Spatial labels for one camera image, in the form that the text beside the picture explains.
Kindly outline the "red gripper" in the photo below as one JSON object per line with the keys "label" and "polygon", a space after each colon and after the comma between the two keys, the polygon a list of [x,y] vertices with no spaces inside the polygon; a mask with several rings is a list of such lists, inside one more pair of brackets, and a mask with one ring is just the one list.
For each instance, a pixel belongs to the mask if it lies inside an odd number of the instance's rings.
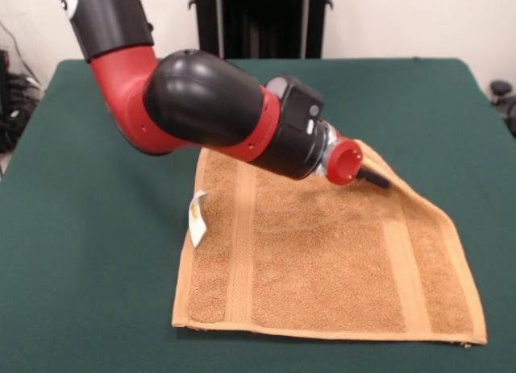
{"label": "red gripper", "polygon": [[348,185],[355,179],[364,180],[379,188],[390,188],[391,182],[385,176],[361,168],[362,150],[354,140],[339,140],[330,150],[327,158],[326,178],[336,185]]}

